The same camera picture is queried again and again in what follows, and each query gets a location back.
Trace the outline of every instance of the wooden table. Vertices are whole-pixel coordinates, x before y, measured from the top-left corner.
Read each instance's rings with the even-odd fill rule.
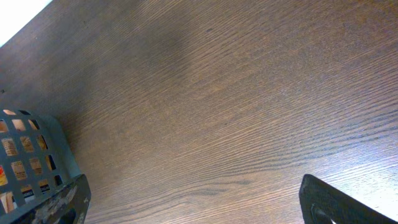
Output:
[[[0,49],[87,223],[302,223],[313,174],[398,220],[396,1],[56,0]]]

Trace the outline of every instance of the black object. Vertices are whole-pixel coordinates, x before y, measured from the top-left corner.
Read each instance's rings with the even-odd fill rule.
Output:
[[[0,218],[6,223],[79,223],[85,221],[91,192],[84,174],[59,186],[53,195],[45,194]]]
[[[299,197],[305,224],[398,223],[310,174],[303,177]]]

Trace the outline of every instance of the wooden surface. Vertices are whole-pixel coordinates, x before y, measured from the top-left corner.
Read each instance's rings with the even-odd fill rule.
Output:
[[[55,0],[0,49],[87,223],[302,223],[313,174],[398,220],[396,1]]]

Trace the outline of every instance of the plastic basket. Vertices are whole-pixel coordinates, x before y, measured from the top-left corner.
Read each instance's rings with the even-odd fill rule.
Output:
[[[21,208],[80,174],[59,122],[0,110],[0,215]]]

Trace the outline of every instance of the perforated basket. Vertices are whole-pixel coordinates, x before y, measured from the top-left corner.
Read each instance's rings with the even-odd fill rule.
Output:
[[[21,208],[80,170],[59,122],[31,111],[0,110],[0,215]]]

